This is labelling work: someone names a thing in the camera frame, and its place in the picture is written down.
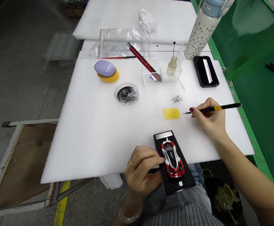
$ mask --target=left hand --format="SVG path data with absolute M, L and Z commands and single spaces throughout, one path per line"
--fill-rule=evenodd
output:
M 164 163 L 164 158 L 160 157 L 155 150 L 147 146 L 137 146 L 124 171 L 130 189 L 140 196 L 145 196 L 153 191 L 162 181 L 161 174 L 160 171 L 148 174 L 148 171 L 162 163 Z

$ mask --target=clear acrylic box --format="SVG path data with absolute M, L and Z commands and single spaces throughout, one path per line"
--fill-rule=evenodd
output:
M 177 82 L 182 73 L 181 64 L 179 59 L 177 59 L 177 68 L 175 71 L 168 72 L 168 63 L 171 58 L 163 58 L 163 59 L 147 59 L 147 62 L 156 70 L 156 72 L 161 76 L 162 83 L 170 83 Z M 153 76 L 154 73 L 149 72 L 146 67 L 141 63 L 142 68 L 142 76 L 144 84 L 153 84 L 153 83 L 161 83 L 155 79 Z

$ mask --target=purple container lid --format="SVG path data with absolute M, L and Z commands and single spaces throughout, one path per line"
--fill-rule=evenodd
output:
M 115 71 L 116 71 L 116 68 L 115 66 L 108 62 L 108 61 L 105 61 L 105 60 L 100 60 L 98 61 L 95 65 L 94 65 L 94 69 L 95 71 L 104 76 L 104 77 L 110 77 L 112 76 Z

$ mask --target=hand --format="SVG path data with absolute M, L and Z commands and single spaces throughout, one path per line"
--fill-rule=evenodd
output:
M 160 157 L 152 148 L 137 146 L 124 171 L 130 189 L 140 196 L 145 196 L 153 191 L 162 181 L 161 174 L 160 171 L 155 174 L 148 174 L 148 171 L 163 162 L 164 158 Z
M 205 103 L 200 104 L 197 108 L 192 107 L 189 110 L 192 113 L 192 117 L 199 121 L 204 133 L 215 142 L 218 142 L 228 136 L 225 128 L 225 110 L 206 113 L 199 111 L 200 109 L 215 106 L 219 106 L 219 104 L 209 97 Z

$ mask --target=tissue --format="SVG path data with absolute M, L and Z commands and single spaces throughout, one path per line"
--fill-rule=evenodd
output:
M 143 28 L 147 33 L 153 32 L 157 28 L 157 21 L 155 21 L 151 14 L 145 9 L 141 9 L 138 13 L 140 27 Z

